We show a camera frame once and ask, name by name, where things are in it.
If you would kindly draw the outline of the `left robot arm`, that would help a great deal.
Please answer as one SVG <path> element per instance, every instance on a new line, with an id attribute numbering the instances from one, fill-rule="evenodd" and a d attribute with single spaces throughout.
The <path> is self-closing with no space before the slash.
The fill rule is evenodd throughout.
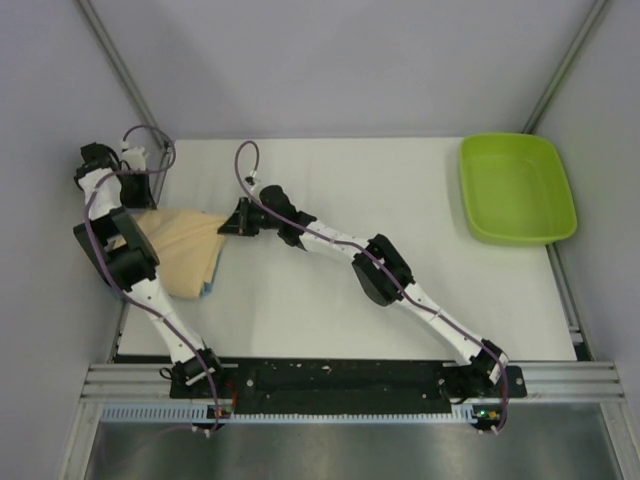
<path id="1" fill-rule="evenodd" d="M 130 305 L 145 312 L 164 341 L 172 363 L 171 394 L 213 398 L 226 387 L 217 355 L 175 311 L 159 276 L 159 258 L 121 202 L 115 152 L 91 143 L 80 149 L 74 181 L 84 194 L 83 221 L 73 233 L 103 280 Z"/>

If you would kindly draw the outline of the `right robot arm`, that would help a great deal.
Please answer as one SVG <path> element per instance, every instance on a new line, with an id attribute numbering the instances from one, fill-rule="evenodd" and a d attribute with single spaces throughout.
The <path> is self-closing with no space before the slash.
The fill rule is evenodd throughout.
<path id="1" fill-rule="evenodd" d="M 225 236 L 255 237 L 274 230 L 288 246 L 351 265 L 365 295 L 381 307 L 396 305 L 415 315 L 440 343 L 449 347 L 469 388 L 487 396 L 506 380 L 508 356 L 490 340 L 453 318 L 422 289 L 408 263 L 384 235 L 347 235 L 297 209 L 278 185 L 257 197 L 239 199 L 218 229 Z"/>

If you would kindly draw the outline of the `beige t shirt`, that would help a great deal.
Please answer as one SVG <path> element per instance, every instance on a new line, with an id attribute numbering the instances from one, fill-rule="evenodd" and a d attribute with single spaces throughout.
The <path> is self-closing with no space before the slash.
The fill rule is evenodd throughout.
<path id="1" fill-rule="evenodd" d="M 195 209 L 160 208 L 134 215 L 159 258 L 159 276 L 177 298 L 199 298 L 205 275 L 221 253 L 225 238 L 217 229 L 225 216 Z"/>

